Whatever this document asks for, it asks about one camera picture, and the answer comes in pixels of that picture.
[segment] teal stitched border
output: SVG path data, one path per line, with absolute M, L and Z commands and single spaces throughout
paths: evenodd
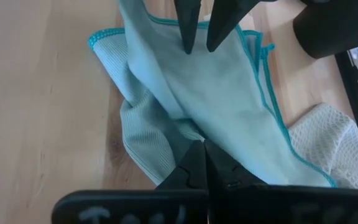
M 247 35 L 253 35 L 256 36 L 256 41 L 255 41 L 255 68 L 256 71 L 259 73 L 259 63 L 260 63 L 260 56 L 261 56 L 261 52 L 260 52 L 260 48 L 262 46 L 262 40 L 264 38 L 264 34 L 261 32 L 257 32 L 255 30 L 244 30 L 242 31 L 242 33 L 247 36 Z
M 149 18 L 152 21 L 154 21 L 154 22 L 156 22 L 158 24 L 165 24 L 165 25 L 170 25 L 170 26 L 179 25 L 178 21 L 175 21 L 175 20 L 172 20 L 172 19 L 161 19 L 161 18 L 158 18 L 158 17 L 155 17 L 155 16 L 149 14 L 148 12 L 147 12 L 147 14 L 149 15 Z M 198 28 L 199 29 L 207 29 L 208 24 L 209 24 L 209 22 L 200 22 L 198 24 Z M 250 52 L 248 51 L 248 47 L 247 47 L 247 43 L 246 43 L 243 31 L 241 30 L 239 25 L 236 25 L 235 30 L 239 34 L 239 38 L 240 38 L 240 41 L 241 41 L 241 44 L 242 44 L 242 48 L 244 49 L 244 52 L 246 53 L 248 59 L 251 61 L 252 57 L 251 57 Z M 88 40 L 89 47 L 91 49 L 93 49 L 93 46 L 95 45 L 95 43 L 97 43 L 97 41 L 99 41 L 99 40 L 101 40 L 103 38 L 109 37 L 111 35 L 124 34 L 124 33 L 125 33 L 124 28 L 110 28 L 110 29 L 97 31 L 94 34 L 92 34 L 91 37 L 89 38 L 89 40 Z M 250 35 L 256 35 L 257 37 L 260 37 L 260 33 L 257 32 L 257 31 L 254 31 L 254 30 L 247 30 L 245 33 L 250 34 Z M 277 99 L 276 99 L 276 97 L 274 95 L 273 85 L 272 85 L 272 82 L 271 82 L 271 79 L 270 79 L 270 71 L 268 69 L 269 65 L 268 65 L 268 62 L 267 62 L 267 56 L 269 54 L 269 51 L 273 50 L 273 49 L 274 49 L 274 45 L 270 44 L 269 46 L 267 46 L 265 48 L 262 48 L 260 50 L 261 51 L 260 55 L 261 55 L 261 57 L 264 58 L 264 70 L 265 70 L 265 75 L 267 77 L 266 81 L 267 81 L 268 91 L 269 91 L 269 95 L 270 95 L 270 98 L 271 98 L 272 103 L 273 103 L 274 110 L 275 110 L 275 112 L 277 114 L 276 116 L 274 115 L 272 109 L 266 103 L 265 95 L 263 93 L 262 86 L 261 86 L 259 78 L 258 78 L 259 73 L 257 71 L 259 71 L 259 69 L 256 69 L 255 63 L 251 63 L 252 69 L 254 71 L 255 81 L 256 81 L 256 83 L 258 85 L 258 88 L 259 88 L 259 91 L 260 91 L 260 97 L 262 99 L 262 104 L 266 108 L 266 110 L 268 110 L 269 113 L 272 114 L 272 116 L 276 119 L 280 129 L 282 130 L 282 133 L 284 134 L 284 137 L 285 137 L 285 139 L 287 141 L 287 144 L 289 145 L 290 150 L 291 150 L 292 154 L 295 156 L 295 158 L 297 158 L 299 161 L 301 161 L 302 163 L 304 163 L 308 167 L 312 168 L 316 172 L 318 172 L 321 175 L 323 175 L 327 179 L 327 181 L 331 184 L 332 187 L 337 187 L 337 185 L 336 185 L 335 181 L 332 179 L 332 177 L 330 177 L 328 174 L 326 174 L 324 171 L 322 171 L 319 167 L 315 166 L 314 164 L 311 164 L 310 162 L 308 162 L 308 161 L 304 160 L 302 157 L 300 157 L 296 153 L 296 151 L 294 150 L 294 148 L 292 146 L 290 135 L 288 133 L 287 127 L 284 124 L 283 118 L 282 118 L 281 113 L 280 113 L 280 109 L 278 108 Z
M 294 150 L 294 148 L 292 146 L 290 133 L 288 132 L 288 129 L 285 127 L 283 117 L 281 115 L 280 108 L 278 107 L 277 99 L 276 99 L 276 96 L 274 94 L 274 87 L 273 87 L 273 84 L 272 84 L 272 79 L 271 79 L 270 70 L 269 70 L 269 61 L 268 61 L 269 52 L 271 50 L 273 50 L 273 49 L 274 49 L 274 45 L 272 45 L 272 44 L 270 44 L 269 46 L 263 48 L 262 49 L 262 60 L 263 60 L 263 63 L 264 63 L 264 71 L 265 71 L 265 75 L 266 75 L 266 84 L 267 84 L 268 92 L 269 92 L 269 95 L 270 95 L 270 99 L 272 100 L 272 103 L 273 103 L 277 123 L 278 123 L 282 133 L 284 134 L 288 145 L 290 146 L 292 154 L 298 160 L 300 160 L 301 162 L 303 162 L 304 164 L 306 164 L 310 168 L 314 169 L 316 172 L 318 172 L 321 175 L 323 175 L 328 180 L 328 182 L 331 184 L 332 187 L 337 187 L 337 185 L 335 183 L 335 180 L 331 176 L 329 176 L 327 173 L 325 173 L 323 170 L 321 170 L 316 165 L 314 165 L 314 164 L 304 160 L 302 157 L 300 157 L 296 153 L 296 151 Z
M 99 30 L 89 37 L 88 45 L 93 50 L 93 45 L 97 43 L 98 40 L 101 40 L 105 37 L 109 37 L 111 35 L 123 34 L 123 33 L 125 33 L 124 28 L 109 28 L 109 29 Z

